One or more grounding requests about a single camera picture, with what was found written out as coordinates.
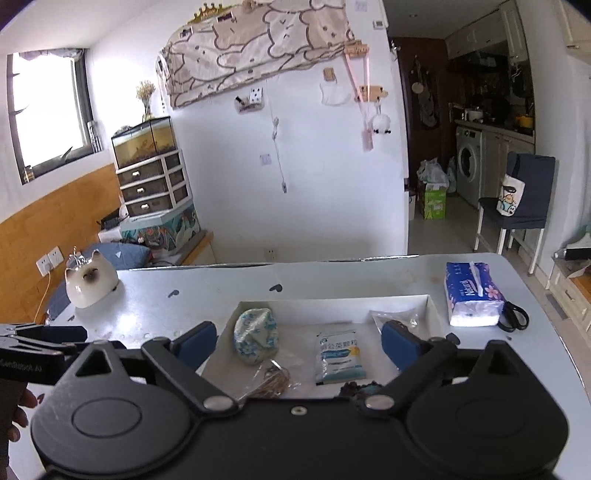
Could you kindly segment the person's left hand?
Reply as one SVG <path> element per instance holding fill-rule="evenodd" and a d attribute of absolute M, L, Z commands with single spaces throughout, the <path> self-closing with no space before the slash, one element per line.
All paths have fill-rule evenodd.
<path fill-rule="evenodd" d="M 8 478 L 8 444 L 20 439 L 19 428 L 29 423 L 24 409 L 39 405 L 37 397 L 27 384 L 13 380 L 1 381 L 1 479 Z"/>

